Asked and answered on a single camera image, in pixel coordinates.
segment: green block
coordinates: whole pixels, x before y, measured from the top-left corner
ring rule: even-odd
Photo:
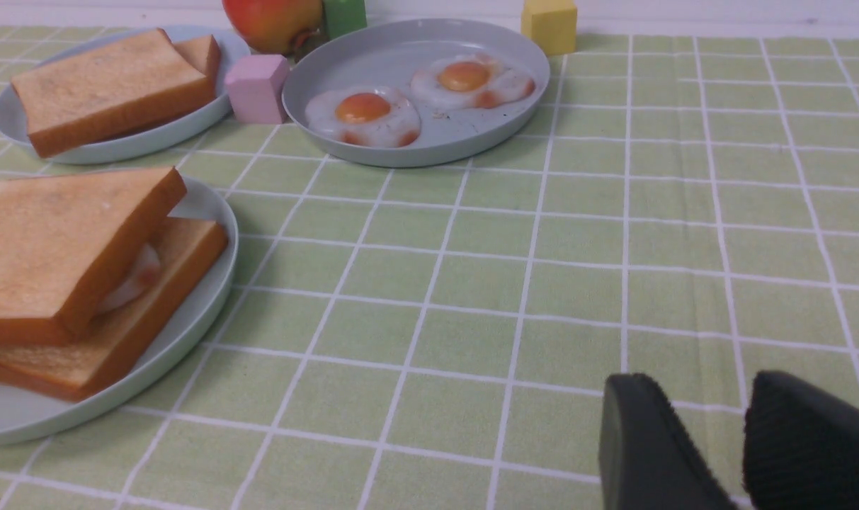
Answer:
[[[364,0],[323,0],[326,31],[329,39],[367,27]]]

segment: white wall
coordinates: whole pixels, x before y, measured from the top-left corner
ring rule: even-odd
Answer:
[[[366,0],[371,22],[465,17],[517,27],[523,0]],[[859,38],[859,0],[576,0],[579,28],[692,35]],[[221,0],[0,0],[0,23],[227,26]]]

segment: egg yolk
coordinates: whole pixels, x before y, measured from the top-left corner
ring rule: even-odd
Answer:
[[[450,91],[474,91],[489,80],[491,72],[476,62],[455,62],[439,72],[438,83]]]
[[[384,117],[389,112],[391,112],[391,103],[388,103],[385,98],[374,93],[355,93],[338,105],[335,116],[342,123],[362,125]]]

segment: toast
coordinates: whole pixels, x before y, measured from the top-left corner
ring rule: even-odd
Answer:
[[[0,348],[0,383],[79,401],[124,378],[227,246],[211,220],[168,217],[150,239],[163,272],[125,306],[96,316],[68,346]]]
[[[48,158],[215,100],[205,74],[157,28],[11,78],[35,153]]]
[[[174,49],[183,56],[187,64],[193,65],[197,71],[205,74],[211,81],[212,87],[215,87],[218,68],[222,65],[222,48],[219,47],[215,36],[203,35],[200,38],[175,42]]]
[[[175,42],[174,49],[177,49],[177,52],[183,56],[183,60],[186,60],[190,65],[193,65],[197,71],[202,72],[207,78],[209,78],[209,81],[212,84],[212,94],[213,96],[218,96],[218,90],[216,88],[218,86],[218,70],[222,65],[222,48],[219,47],[218,41],[216,41],[216,39],[211,35],[203,35],[200,36],[200,38]],[[126,130],[126,132],[122,132],[120,135],[106,138],[103,141],[107,142],[109,140],[124,138],[125,136],[136,135],[137,133],[144,132],[145,130],[155,129],[159,126],[167,125],[167,123],[172,123],[189,113],[192,112],[180,113],[166,120],[155,120],[154,123]]]
[[[173,167],[0,181],[0,345],[64,345],[187,193]]]

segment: gray plate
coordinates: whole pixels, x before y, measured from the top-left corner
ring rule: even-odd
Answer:
[[[0,446],[41,438],[95,419],[159,380],[205,335],[224,307],[237,261],[237,219],[228,202],[202,181],[183,177],[187,194],[171,216],[216,220],[228,246],[187,296],[126,377],[79,403],[0,385]]]
[[[409,83],[419,67],[439,58],[480,51],[530,72],[536,91],[493,110],[458,110],[442,118],[414,101]],[[284,83],[281,101],[316,146],[333,156],[372,166],[420,167],[464,159],[514,135],[539,106],[549,74],[545,54],[520,33],[490,23],[421,19],[366,28],[320,46],[294,67]],[[304,110],[313,96],[362,84],[400,88],[419,110],[420,137],[406,147],[375,149],[335,142],[307,128]]]
[[[48,161],[58,164],[107,164],[121,159],[131,159],[161,151],[161,149],[177,145],[210,126],[231,113],[231,103],[224,89],[224,77],[232,65],[246,55],[250,55],[250,47],[236,33],[229,30],[215,30],[210,27],[196,25],[170,25],[161,27],[166,31],[171,41],[179,43],[188,39],[199,38],[201,35],[212,33],[222,49],[222,64],[218,70],[217,94],[212,103],[206,104],[193,113],[186,114],[180,119],[154,129],[144,130],[136,135],[124,136],[110,142],[89,143],[76,149],[63,152],[48,158]],[[104,38],[93,39],[64,50],[59,54],[41,61],[38,65],[48,64],[62,58],[81,54],[99,46],[107,45],[128,36],[151,30],[138,28],[128,32],[115,33]],[[8,85],[0,94],[0,133],[9,141],[18,145],[24,151],[35,157],[35,151],[27,136],[27,116],[23,112],[23,104]]]

